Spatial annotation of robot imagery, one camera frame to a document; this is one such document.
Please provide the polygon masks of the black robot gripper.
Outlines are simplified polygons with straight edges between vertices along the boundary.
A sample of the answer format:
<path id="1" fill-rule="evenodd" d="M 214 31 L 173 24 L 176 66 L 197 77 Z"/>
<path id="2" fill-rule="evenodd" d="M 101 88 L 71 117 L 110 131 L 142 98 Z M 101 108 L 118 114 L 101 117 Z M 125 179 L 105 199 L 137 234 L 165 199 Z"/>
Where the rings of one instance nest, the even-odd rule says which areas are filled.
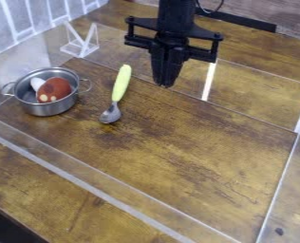
<path id="1" fill-rule="evenodd" d="M 188 59 L 209 63 L 217 59 L 224 37 L 196 25 L 196 5 L 197 0 L 160 0 L 157 18 L 125 19 L 129 25 L 125 44 L 149 50 L 153 78 L 165 87 L 174 85 Z"/>

